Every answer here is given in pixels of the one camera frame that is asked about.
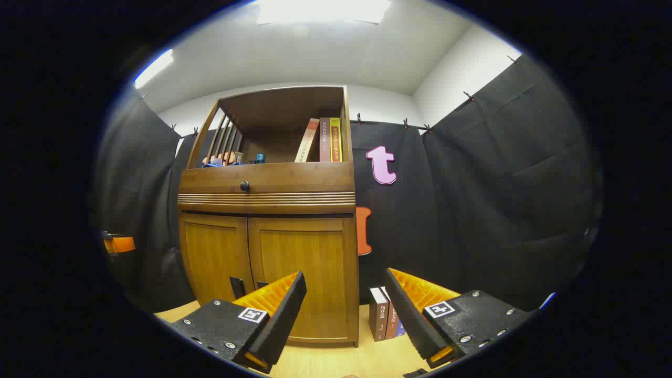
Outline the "ceiling light panel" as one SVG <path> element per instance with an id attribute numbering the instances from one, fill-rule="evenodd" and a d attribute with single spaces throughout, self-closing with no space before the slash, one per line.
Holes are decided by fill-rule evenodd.
<path id="1" fill-rule="evenodd" d="M 354 20 L 379 24 L 391 0 L 255 0 L 257 23 L 309 23 Z"/>

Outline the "yellow spine book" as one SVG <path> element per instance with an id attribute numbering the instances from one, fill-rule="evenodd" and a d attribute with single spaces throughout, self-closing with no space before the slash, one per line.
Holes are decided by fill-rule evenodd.
<path id="1" fill-rule="evenodd" d="M 341 120 L 340 118 L 329 118 L 330 132 L 330 161 L 342 162 L 342 138 L 341 138 Z"/>

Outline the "black backdrop cloth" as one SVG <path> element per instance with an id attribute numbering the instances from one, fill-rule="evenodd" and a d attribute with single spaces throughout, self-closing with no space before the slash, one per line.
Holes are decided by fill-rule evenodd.
<path id="1" fill-rule="evenodd" d="M 521 56 L 428 134 L 354 124 L 356 204 L 372 212 L 360 301 L 392 267 L 451 290 L 482 289 L 530 311 L 580 270 L 602 210 L 597 158 L 556 83 Z M 182 306 L 177 189 L 194 144 L 136 94 L 100 143 L 92 219 L 134 237 L 128 294 Z"/>

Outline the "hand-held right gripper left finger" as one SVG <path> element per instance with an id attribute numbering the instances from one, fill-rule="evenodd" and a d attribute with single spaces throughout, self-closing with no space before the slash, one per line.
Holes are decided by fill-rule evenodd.
<path id="1" fill-rule="evenodd" d="M 288 342 L 306 294 L 304 273 L 298 270 L 233 302 L 214 299 L 170 327 L 209 354 L 269 373 Z"/>

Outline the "wooden double-door shoe cabinet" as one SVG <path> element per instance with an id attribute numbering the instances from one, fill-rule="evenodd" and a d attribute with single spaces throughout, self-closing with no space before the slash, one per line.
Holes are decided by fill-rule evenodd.
<path id="1" fill-rule="evenodd" d="M 319 136 L 310 160 L 295 163 L 310 118 L 340 118 L 342 162 L 321 162 Z M 226 151 L 245 165 L 202 165 Z M 266 155 L 256 164 L 257 154 Z M 240 190 L 248 181 L 250 192 Z M 346 218 L 355 224 L 355 182 L 348 89 L 343 85 L 262 89 L 217 100 L 182 172 L 182 212 L 225 217 Z"/>

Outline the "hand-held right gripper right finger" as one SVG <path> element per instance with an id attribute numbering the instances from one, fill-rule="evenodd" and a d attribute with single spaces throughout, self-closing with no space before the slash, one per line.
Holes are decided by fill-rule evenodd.
<path id="1" fill-rule="evenodd" d="M 494 347 L 537 312 L 485 290 L 458 293 L 394 268 L 383 278 L 411 344 L 432 369 Z"/>

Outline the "wooden cabinet door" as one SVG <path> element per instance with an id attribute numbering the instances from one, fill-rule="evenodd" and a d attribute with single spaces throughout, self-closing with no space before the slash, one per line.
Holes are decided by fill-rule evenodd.
<path id="1" fill-rule="evenodd" d="M 250 217 L 247 224 L 255 289 L 303 272 L 307 294 L 288 344 L 357 347 L 359 272 L 353 218 Z"/>
<path id="2" fill-rule="evenodd" d="M 188 212 L 178 218 L 183 266 L 199 304 L 235 301 L 231 278 L 242 280 L 245 293 L 255 290 L 246 218 Z"/>

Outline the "dark brown white-top book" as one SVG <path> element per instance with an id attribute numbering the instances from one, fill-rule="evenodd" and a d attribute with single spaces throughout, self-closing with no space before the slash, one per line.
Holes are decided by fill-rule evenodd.
<path id="1" fill-rule="evenodd" d="M 369 326 L 374 342 L 379 342 L 386 338 L 389 300 L 380 287 L 369 289 L 369 294 Z"/>

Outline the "reddish brown book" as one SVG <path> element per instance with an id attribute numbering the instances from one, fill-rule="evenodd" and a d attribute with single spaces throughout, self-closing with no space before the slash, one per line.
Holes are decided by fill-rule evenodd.
<path id="1" fill-rule="evenodd" d="M 393 305 L 391 296 L 388 294 L 386 287 L 381 286 L 380 290 L 383 292 L 385 295 L 386 299 L 388 299 L 388 323 L 386 326 L 386 333 L 385 333 L 385 339 L 391 339 L 397 337 L 397 332 L 398 332 L 398 316 L 396 313 L 396 309 Z"/>

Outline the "ceiling light strip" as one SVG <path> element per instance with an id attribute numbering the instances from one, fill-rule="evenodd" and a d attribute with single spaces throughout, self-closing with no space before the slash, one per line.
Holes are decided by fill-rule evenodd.
<path id="1" fill-rule="evenodd" d="M 168 49 L 147 66 L 134 80 L 134 87 L 141 89 L 156 75 L 169 67 L 174 62 L 173 49 Z"/>

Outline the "brown spine book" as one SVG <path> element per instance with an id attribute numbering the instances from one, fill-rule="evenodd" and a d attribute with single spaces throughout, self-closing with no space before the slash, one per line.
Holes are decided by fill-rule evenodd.
<path id="1" fill-rule="evenodd" d="M 319 157 L 321 162 L 331 162 L 331 118 L 320 118 Z"/>

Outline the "red and white book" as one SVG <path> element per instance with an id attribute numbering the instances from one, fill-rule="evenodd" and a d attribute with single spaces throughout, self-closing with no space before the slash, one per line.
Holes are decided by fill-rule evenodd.
<path id="1" fill-rule="evenodd" d="M 311 151 L 314 147 L 314 143 L 319 136 L 319 118 L 310 118 L 305 129 L 305 132 L 302 136 L 302 139 L 299 144 L 298 151 L 296 153 L 295 163 L 304 163 L 310 160 Z"/>

